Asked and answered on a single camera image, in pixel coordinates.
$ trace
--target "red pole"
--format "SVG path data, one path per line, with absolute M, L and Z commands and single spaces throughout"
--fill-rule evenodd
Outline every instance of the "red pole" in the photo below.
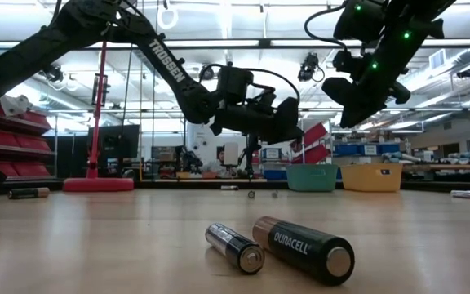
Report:
M 99 119 L 101 116 L 101 101 L 103 98 L 103 83 L 104 83 L 104 66 L 106 63 L 106 41 L 103 41 L 103 47 L 101 49 L 101 65 L 99 70 L 99 86 L 97 87 L 97 105 L 95 106 L 94 118 L 94 135 L 91 141 L 91 156 L 90 165 L 86 171 L 86 178 L 95 179 L 97 177 L 97 145 L 99 136 Z

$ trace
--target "wooden floor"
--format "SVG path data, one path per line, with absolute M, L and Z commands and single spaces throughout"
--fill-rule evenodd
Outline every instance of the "wooden floor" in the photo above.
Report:
M 448 194 L 137 190 L 0 197 L 0 293 L 470 293 L 470 200 Z M 251 236 L 263 215 L 346 238 L 357 257 L 341 287 L 266 256 L 242 276 L 209 247 L 221 222 Z

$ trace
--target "duracell logo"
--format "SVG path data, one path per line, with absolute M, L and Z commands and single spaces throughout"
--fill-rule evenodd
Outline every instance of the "duracell logo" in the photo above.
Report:
M 184 74 L 180 71 L 177 64 L 171 59 L 168 52 L 162 48 L 161 43 L 154 39 L 153 42 L 150 43 L 150 48 L 152 48 L 153 53 L 157 55 L 157 58 L 162 62 L 166 69 L 170 71 L 171 76 L 177 82 L 180 82 L 185 79 Z
M 289 248 L 296 250 L 302 254 L 308 254 L 308 244 L 294 239 L 288 235 L 275 233 L 275 235 L 273 236 L 273 241 L 279 242 L 284 246 L 288 246 Z

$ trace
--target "computer monitor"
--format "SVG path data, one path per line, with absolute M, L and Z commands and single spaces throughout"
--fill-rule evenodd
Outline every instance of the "computer monitor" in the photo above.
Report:
M 99 128 L 99 159 L 137 158 L 139 125 Z M 91 147 L 94 128 L 88 130 L 88 148 Z

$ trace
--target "laboratory room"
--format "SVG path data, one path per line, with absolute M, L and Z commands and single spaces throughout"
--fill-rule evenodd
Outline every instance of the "laboratory room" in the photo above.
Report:
M 0 0 L 0 293 L 470 293 L 470 0 Z

